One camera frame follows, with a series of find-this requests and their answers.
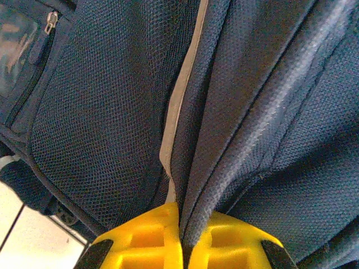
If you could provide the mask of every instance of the white floor tile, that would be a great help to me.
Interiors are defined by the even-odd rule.
[[[68,230],[72,235],[74,235],[74,237],[76,237],[78,240],[80,240],[83,244],[86,244],[88,241],[83,238],[78,232],[76,232],[75,230],[71,229],[69,226],[67,226],[66,224],[62,223],[62,221],[57,217],[57,216],[51,216],[51,218],[56,221],[57,223],[59,223],[62,227],[64,227],[64,229]]]
[[[1,268],[73,268],[83,245],[36,211],[25,208],[0,253]]]
[[[14,221],[22,202],[4,183],[0,183],[0,244]]]

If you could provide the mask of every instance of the yellow plastic part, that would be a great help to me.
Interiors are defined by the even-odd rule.
[[[281,242],[254,226],[213,212],[192,251],[188,269],[271,269],[261,241]]]
[[[99,236],[113,240],[101,269],[183,269],[176,203],[168,203]],[[188,269],[271,269],[261,246],[281,242],[233,217],[214,212],[192,251]]]
[[[97,237],[113,240],[101,269],[183,269],[178,209],[168,203]]]

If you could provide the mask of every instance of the zipper pull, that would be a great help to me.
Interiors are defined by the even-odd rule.
[[[40,32],[38,39],[27,58],[30,64],[38,65],[40,63],[44,50],[49,42],[50,33],[52,29],[55,29],[58,22],[58,13],[56,11],[50,12],[47,15],[46,22],[45,30]]]
[[[58,22],[58,13],[56,11],[50,12],[49,15],[47,15],[47,24],[45,27],[45,33],[47,35],[50,35],[51,30],[56,28],[56,23]]]

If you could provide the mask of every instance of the clear plastic window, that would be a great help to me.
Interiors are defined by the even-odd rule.
[[[39,25],[0,4],[0,95],[12,91],[29,55]]]

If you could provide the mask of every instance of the zipper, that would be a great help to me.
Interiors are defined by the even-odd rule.
[[[34,91],[37,83],[41,78],[41,75],[44,72],[54,41],[55,28],[59,18],[60,14],[57,11],[53,11],[48,14],[46,19],[46,27],[43,31],[40,32],[38,41],[30,52],[28,61],[31,64],[35,64],[36,69],[28,85],[26,86],[26,89],[21,94],[14,107],[11,109],[9,116],[5,121],[5,126],[8,128],[10,128],[15,121],[15,118],[18,115],[20,109],[24,106],[25,102]]]

